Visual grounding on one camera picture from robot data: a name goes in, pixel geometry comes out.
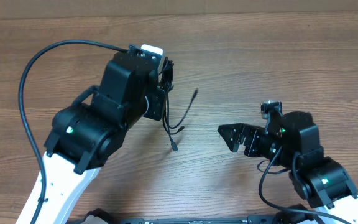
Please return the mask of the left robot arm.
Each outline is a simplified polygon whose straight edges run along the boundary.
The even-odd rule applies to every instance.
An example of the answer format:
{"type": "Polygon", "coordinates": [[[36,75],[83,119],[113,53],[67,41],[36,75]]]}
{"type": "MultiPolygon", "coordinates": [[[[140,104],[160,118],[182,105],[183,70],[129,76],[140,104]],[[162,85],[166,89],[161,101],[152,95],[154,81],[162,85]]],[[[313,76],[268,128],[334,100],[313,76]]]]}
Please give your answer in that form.
{"type": "Polygon", "coordinates": [[[52,120],[40,171],[18,223],[65,223],[108,157],[141,118],[160,121],[172,79],[162,49],[118,52],[100,85],[89,87],[52,120]]]}

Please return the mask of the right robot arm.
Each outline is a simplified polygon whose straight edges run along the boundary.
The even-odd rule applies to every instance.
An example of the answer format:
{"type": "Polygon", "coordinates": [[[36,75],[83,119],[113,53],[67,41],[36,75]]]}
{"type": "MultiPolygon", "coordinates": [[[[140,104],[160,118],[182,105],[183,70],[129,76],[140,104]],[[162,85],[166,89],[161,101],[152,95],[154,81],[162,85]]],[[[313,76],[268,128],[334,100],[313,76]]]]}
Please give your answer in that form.
{"type": "Polygon", "coordinates": [[[284,207],[262,201],[278,210],[269,223],[358,223],[358,189],[340,163],[324,155],[319,129],[310,113],[263,110],[265,127],[245,123],[224,124],[218,133],[232,152],[244,146],[247,157],[264,157],[268,165],[282,166],[295,192],[308,202],[284,207]]]}

